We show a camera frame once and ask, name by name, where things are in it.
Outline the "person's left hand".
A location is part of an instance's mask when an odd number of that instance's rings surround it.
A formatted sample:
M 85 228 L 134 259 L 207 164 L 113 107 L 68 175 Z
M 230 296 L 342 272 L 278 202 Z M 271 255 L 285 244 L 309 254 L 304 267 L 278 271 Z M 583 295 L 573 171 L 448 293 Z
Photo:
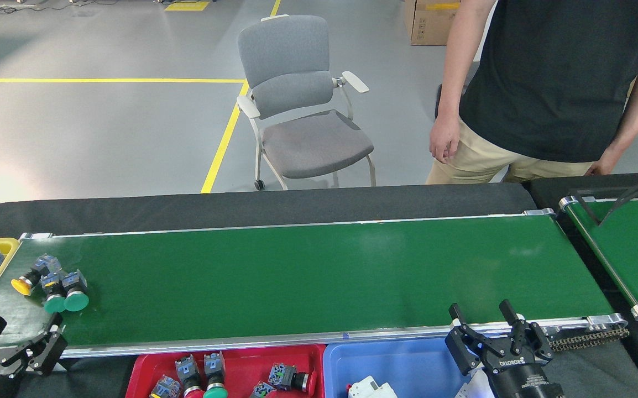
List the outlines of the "person's left hand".
M 612 174 L 613 169 L 617 165 L 618 161 L 620 161 L 625 151 L 625 148 L 615 147 L 613 145 L 607 147 L 602 156 L 600 156 L 597 161 L 593 162 L 590 165 L 584 175 L 590 176 Z

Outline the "person's right hand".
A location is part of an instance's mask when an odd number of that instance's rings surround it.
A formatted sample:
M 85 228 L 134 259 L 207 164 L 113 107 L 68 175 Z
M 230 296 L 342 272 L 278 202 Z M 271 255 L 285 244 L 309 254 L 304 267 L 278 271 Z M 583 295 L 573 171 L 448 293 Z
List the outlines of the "person's right hand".
M 460 139 L 458 114 L 440 112 L 430 131 L 428 150 L 441 164 L 449 164 L 456 155 Z

